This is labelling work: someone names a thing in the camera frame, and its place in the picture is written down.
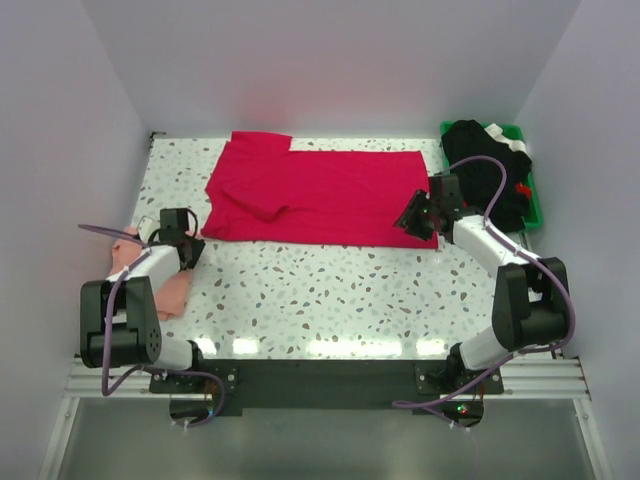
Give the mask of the magenta red t shirt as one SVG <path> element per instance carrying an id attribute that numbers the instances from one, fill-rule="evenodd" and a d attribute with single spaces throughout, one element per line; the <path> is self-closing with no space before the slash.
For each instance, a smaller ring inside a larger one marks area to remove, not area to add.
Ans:
<path id="1" fill-rule="evenodd" d="M 420 152 L 302 151 L 289 136 L 235 131 L 205 188 L 202 236 L 359 247 L 435 249 L 395 222 L 428 190 Z"/>

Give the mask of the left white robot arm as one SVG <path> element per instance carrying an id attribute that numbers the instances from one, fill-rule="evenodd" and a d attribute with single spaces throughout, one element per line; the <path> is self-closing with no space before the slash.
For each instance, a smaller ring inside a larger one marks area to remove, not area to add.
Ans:
<path id="1" fill-rule="evenodd" d="M 80 357 L 88 368 L 101 370 L 104 396 L 136 371 L 170 374 L 185 392 L 200 390 L 207 368 L 193 341 L 163 340 L 155 295 L 173 277 L 196 267 L 205 242 L 197 236 L 193 210 L 162 209 L 151 231 L 130 234 L 97 225 L 80 229 L 123 240 L 140 248 L 104 280 L 85 283 L 80 290 Z"/>

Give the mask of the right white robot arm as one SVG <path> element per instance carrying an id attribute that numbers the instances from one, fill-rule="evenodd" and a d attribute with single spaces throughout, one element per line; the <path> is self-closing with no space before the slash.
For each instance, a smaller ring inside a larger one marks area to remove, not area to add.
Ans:
<path id="1" fill-rule="evenodd" d="M 421 240 L 443 236 L 495 279 L 491 325 L 452 346 L 443 368 L 425 374 L 431 385 L 469 392 L 482 372 L 505 358 L 545 350 L 574 333 L 564 263 L 521 248 L 480 210 L 467 207 L 455 175 L 437 175 L 428 192 L 416 191 L 395 225 Z"/>

